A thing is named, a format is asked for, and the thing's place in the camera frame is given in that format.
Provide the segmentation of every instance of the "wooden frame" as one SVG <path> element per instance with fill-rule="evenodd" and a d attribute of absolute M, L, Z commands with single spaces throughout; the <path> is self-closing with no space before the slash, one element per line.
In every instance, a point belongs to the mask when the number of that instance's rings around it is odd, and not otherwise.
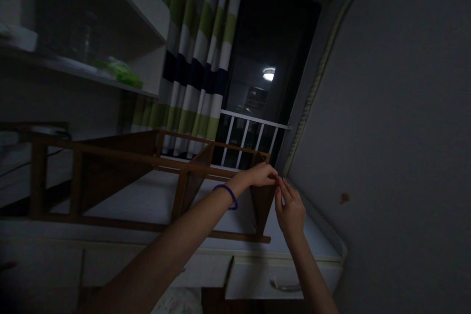
<path fill-rule="evenodd" d="M 189 162 L 162 157 L 165 135 L 205 143 L 205 147 Z M 177 191 L 171 213 L 171 222 L 187 212 L 204 179 L 225 181 L 237 171 L 211 167 L 215 146 L 253 154 L 252 165 L 268 162 L 270 154 L 178 134 L 171 131 L 151 130 L 100 139 L 72 142 L 54 137 L 29 133 L 25 140 L 32 143 L 31 150 L 31 219 L 78 223 L 162 232 L 168 225 L 85 216 L 84 213 L 119 190 L 152 170 L 179 174 Z M 43 196 L 46 187 L 48 146 L 70 149 L 74 152 L 70 210 L 68 214 L 50 213 Z M 274 187 L 251 187 L 257 221 L 255 234 L 212 231 L 210 237 L 269 243 L 263 236 L 266 220 L 273 202 Z"/>

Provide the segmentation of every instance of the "beaded bracelet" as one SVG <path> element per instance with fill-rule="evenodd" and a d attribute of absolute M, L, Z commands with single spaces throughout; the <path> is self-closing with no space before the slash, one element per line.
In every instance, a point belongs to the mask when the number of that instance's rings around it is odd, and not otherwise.
<path fill-rule="evenodd" d="M 234 211 L 234 210 L 237 210 L 237 208 L 239 207 L 239 204 L 237 203 L 237 199 L 236 199 L 236 196 L 234 195 L 234 193 L 232 192 L 231 188 L 229 188 L 227 185 L 225 184 L 218 184 L 214 187 L 213 191 L 215 191 L 216 189 L 218 189 L 219 187 L 223 187 L 224 189 L 226 189 L 232 196 L 232 199 L 234 200 L 234 204 L 235 204 L 235 207 L 230 207 L 229 210 L 230 211 Z"/>

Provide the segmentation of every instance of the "railing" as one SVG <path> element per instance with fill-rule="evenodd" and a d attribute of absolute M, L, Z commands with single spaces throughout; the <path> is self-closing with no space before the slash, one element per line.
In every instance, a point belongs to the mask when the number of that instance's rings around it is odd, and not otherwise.
<path fill-rule="evenodd" d="M 247 137 L 247 131 L 249 129 L 250 122 L 256 122 L 256 123 L 261 123 L 262 124 L 262 126 L 260 127 L 259 136 L 257 138 L 257 143 L 256 143 L 255 148 L 254 148 L 255 151 L 259 150 L 260 140 L 262 138 L 263 128 L 265 127 L 265 125 L 275 127 L 275 132 L 274 132 L 273 138 L 271 140 L 270 150 L 268 151 L 269 154 L 271 154 L 271 152 L 273 151 L 273 146 L 275 145 L 275 140 L 276 140 L 276 136 L 278 134 L 278 129 L 291 130 L 291 126 L 288 126 L 288 125 L 273 123 L 273 122 L 268 121 L 268 120 L 263 120 L 263 119 L 251 117 L 251 116 L 248 116 L 248 115 L 234 113 L 234 112 L 224 110 L 224 109 L 221 110 L 221 114 L 226 114 L 226 115 L 229 115 L 231 117 L 231 122 L 229 123 L 229 131 L 228 131 L 227 137 L 226 137 L 226 145 L 229 144 L 229 141 L 231 139 L 232 127 L 234 125 L 234 118 L 240 118 L 240 119 L 245 119 L 246 120 L 244 135 L 242 136 L 242 142 L 240 144 L 240 147 L 244 147 L 245 138 Z M 224 165 L 224 161 L 226 160 L 226 153 L 227 153 L 227 148 L 224 148 L 224 153 L 222 155 L 222 160 L 221 160 L 221 166 Z M 237 164 L 235 166 L 236 169 L 239 168 L 241 156 L 242 156 L 242 151 L 239 151 L 239 155 L 237 156 Z"/>

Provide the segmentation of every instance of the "ceiling light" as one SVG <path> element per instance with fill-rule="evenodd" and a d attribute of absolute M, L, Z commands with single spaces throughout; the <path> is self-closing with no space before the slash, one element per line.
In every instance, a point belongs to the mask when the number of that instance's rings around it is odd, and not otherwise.
<path fill-rule="evenodd" d="M 275 77 L 275 69 L 274 68 L 266 68 L 263 71 L 263 78 L 267 81 L 273 81 Z"/>

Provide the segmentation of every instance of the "striped curtain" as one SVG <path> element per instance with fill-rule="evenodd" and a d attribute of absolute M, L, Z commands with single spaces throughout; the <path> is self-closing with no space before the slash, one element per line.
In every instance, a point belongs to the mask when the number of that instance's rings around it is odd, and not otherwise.
<path fill-rule="evenodd" d="M 170 9 L 158 101 L 139 96 L 131 131 L 165 129 L 214 140 L 240 0 L 163 0 Z M 199 142 L 166 136 L 162 153 L 192 158 Z"/>

